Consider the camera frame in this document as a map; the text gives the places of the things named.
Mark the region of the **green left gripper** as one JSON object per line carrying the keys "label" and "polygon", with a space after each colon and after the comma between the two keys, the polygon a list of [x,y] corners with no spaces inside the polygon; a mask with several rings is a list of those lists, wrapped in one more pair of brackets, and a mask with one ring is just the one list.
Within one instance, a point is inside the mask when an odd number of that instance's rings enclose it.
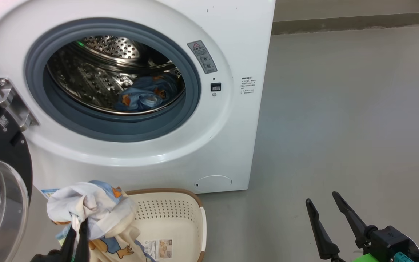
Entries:
{"label": "green left gripper", "polygon": [[[79,236],[75,256],[76,236]],[[68,234],[61,246],[61,252],[58,249],[53,249],[46,255],[36,254],[32,257],[31,262],[89,262],[89,225],[88,218],[86,218],[79,227],[78,232],[70,227]]]}

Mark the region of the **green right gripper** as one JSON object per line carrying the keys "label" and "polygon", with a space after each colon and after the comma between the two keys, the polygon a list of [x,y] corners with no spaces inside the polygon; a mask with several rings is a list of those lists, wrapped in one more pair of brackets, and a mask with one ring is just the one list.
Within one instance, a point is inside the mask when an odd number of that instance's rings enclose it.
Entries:
{"label": "green right gripper", "polygon": [[[349,206],[339,192],[332,192],[333,199],[344,214],[355,236],[355,244],[360,249],[368,249],[371,245],[371,233],[377,230],[375,225],[366,225],[356,212]],[[319,213],[311,199],[306,199],[312,232],[316,242],[319,257],[322,260],[339,260],[339,247],[332,242],[319,219]],[[354,262],[379,262],[371,254],[362,255],[354,259]]]}

